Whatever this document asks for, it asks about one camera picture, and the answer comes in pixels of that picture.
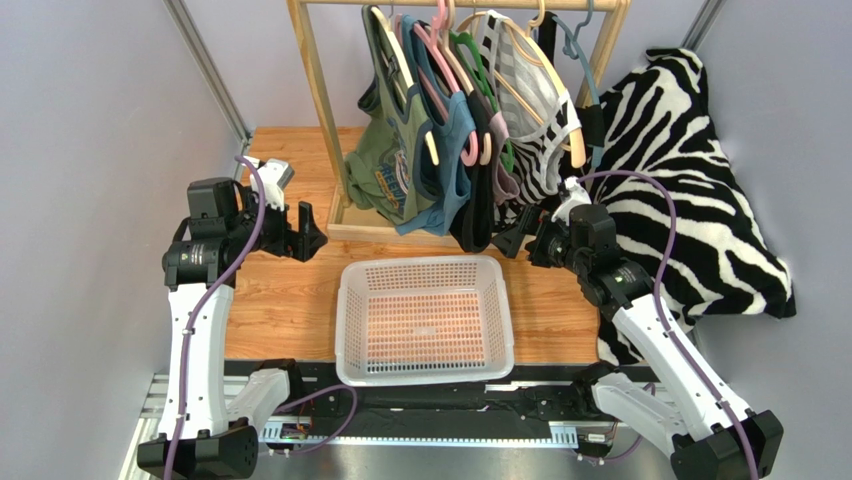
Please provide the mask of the blue tank top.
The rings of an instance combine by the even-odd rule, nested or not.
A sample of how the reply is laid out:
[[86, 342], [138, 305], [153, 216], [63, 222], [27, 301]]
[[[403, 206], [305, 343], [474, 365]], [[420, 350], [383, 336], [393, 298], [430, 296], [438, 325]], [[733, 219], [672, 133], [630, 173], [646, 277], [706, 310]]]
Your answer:
[[[400, 16], [398, 37], [412, 78], [421, 88], [417, 67], [420, 66], [423, 69], [431, 82], [436, 81], [439, 69], [436, 65], [430, 65], [430, 55], [421, 39], [413, 31], [416, 22], [429, 29], [429, 25], [425, 22], [410, 15]], [[426, 159], [416, 170], [420, 179], [418, 192], [427, 197], [432, 204], [412, 220], [398, 226], [396, 230], [401, 235], [416, 230], [424, 230], [437, 236], [447, 235], [456, 214], [468, 201], [470, 195], [471, 185], [465, 173], [465, 167], [473, 165], [479, 154], [474, 120], [463, 91], [448, 97], [443, 93], [446, 90], [444, 85], [435, 85], [435, 88], [439, 89], [442, 102], [449, 111], [449, 124], [437, 127], [434, 132], [440, 164], [434, 166], [427, 152]], [[424, 92], [423, 102], [427, 118], [433, 128], [434, 120], [441, 121], [437, 117], [437, 107], [426, 92]]]

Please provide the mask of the green tank top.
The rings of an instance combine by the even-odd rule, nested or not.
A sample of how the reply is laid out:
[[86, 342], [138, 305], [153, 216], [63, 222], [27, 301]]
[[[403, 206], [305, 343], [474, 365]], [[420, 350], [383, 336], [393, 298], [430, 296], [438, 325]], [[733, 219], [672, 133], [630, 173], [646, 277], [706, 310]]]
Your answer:
[[356, 148], [344, 158], [347, 191], [358, 208], [373, 209], [399, 226], [432, 204], [418, 192], [416, 172], [426, 159], [424, 134], [432, 124], [419, 86], [405, 89], [390, 43], [370, 6], [361, 9], [361, 19], [373, 78], [357, 102], [369, 123]]

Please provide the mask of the cream hanger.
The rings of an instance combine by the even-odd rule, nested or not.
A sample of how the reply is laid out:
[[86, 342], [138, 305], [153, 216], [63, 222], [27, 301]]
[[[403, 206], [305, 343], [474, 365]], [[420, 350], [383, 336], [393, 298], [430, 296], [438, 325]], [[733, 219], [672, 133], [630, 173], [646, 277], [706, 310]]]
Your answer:
[[[378, 20], [378, 23], [380, 25], [380, 28], [381, 28], [383, 34], [387, 37], [387, 39], [390, 43], [394, 57], [396, 58], [396, 63], [398, 64], [398, 69], [399, 69], [399, 71], [402, 75], [403, 85], [404, 85], [405, 89], [408, 89], [408, 88], [414, 86], [415, 83], [414, 83], [414, 80], [411, 76], [411, 72], [410, 72], [410, 68], [408, 66], [408, 62], [405, 58], [405, 54], [404, 54], [402, 47], [401, 47], [401, 45], [400, 45], [400, 43], [397, 39], [397, 36], [394, 33], [394, 30], [392, 28], [390, 21], [388, 20], [388, 18], [384, 15], [384, 13], [380, 10], [380, 8], [378, 6], [373, 5], [373, 6], [370, 6], [369, 9], [370, 9], [370, 12], [372, 13], [372, 15]], [[426, 144], [428, 152], [429, 152], [431, 163], [434, 166], [438, 166], [439, 165], [439, 155], [438, 155], [438, 152], [437, 152], [433, 132], [431, 130], [428, 130], [424, 134], [424, 141], [425, 141], [425, 144]]]

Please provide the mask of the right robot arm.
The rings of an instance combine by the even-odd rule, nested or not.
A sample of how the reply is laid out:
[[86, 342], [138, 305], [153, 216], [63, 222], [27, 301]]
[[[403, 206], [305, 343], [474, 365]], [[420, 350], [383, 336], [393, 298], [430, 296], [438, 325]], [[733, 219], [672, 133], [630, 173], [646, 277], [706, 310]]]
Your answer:
[[769, 411], [755, 412], [709, 366], [654, 293], [651, 276], [626, 258], [616, 225], [601, 205], [579, 205], [567, 217], [528, 206], [492, 243], [506, 257], [521, 250], [545, 268], [566, 268], [585, 299], [639, 351], [670, 399], [637, 386], [600, 361], [575, 379], [582, 408], [612, 416], [667, 455], [679, 479], [764, 479], [784, 429]]

